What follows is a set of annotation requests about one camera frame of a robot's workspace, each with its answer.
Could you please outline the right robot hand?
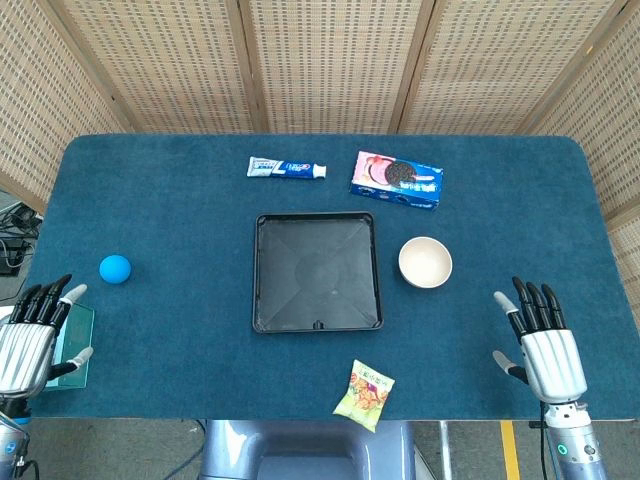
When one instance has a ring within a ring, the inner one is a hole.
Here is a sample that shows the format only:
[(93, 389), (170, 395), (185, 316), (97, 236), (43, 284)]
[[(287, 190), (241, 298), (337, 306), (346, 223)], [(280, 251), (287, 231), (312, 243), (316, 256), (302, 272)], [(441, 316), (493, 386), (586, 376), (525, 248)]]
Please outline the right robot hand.
[(498, 350), (492, 352), (494, 361), (506, 374), (529, 385), (545, 404), (579, 400), (587, 382), (574, 335), (554, 291), (547, 284), (536, 286), (517, 276), (512, 283), (519, 305), (501, 291), (493, 297), (509, 320), (524, 364), (515, 364)]

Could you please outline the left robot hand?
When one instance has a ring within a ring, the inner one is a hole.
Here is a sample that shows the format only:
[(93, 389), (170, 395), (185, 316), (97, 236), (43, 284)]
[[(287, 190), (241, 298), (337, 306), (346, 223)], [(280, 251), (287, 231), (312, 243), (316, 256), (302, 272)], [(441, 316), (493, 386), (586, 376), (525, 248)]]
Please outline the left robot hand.
[(79, 370), (93, 355), (93, 347), (87, 346), (68, 360), (53, 362), (69, 313), (87, 291), (85, 284), (79, 284), (63, 293), (71, 278), (67, 274), (50, 284), (29, 287), (1, 323), (3, 400), (34, 397), (47, 382)]

